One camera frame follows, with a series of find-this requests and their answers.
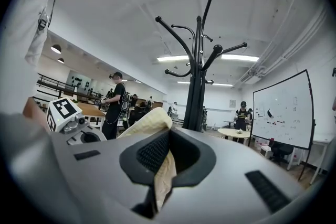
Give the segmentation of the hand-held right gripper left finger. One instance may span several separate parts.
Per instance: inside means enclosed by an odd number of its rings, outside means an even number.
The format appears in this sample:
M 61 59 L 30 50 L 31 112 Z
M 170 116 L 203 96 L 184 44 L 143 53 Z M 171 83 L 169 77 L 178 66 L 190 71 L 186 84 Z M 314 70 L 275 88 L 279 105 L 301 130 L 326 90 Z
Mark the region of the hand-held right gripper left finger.
M 5 120 L 5 162 L 24 196 L 53 221 L 169 221 L 153 186 L 132 182 L 120 154 L 146 134 L 70 146 L 25 119 Z

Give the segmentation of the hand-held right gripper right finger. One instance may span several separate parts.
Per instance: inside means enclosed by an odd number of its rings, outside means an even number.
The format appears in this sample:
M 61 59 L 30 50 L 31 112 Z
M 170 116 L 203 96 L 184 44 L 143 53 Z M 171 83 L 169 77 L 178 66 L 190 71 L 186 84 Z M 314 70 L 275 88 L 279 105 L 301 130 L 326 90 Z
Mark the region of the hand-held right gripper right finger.
M 283 168 L 266 160 L 251 148 L 178 128 L 183 134 L 205 143 L 216 155 L 213 170 L 195 187 L 173 188 L 172 194 L 157 215 L 158 223 L 289 223 L 307 204 L 302 186 Z M 272 201 L 280 209 L 271 212 L 246 177 L 261 172 L 285 196 Z

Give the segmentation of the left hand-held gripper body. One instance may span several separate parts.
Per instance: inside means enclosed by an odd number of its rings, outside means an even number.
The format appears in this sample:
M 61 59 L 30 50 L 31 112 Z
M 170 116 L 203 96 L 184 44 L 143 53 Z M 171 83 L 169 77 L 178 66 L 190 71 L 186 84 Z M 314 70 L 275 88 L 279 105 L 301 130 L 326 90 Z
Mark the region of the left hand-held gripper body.
M 60 133 L 69 145 L 106 141 L 100 129 L 90 123 L 90 117 L 69 98 L 51 101 L 46 121 L 51 132 Z

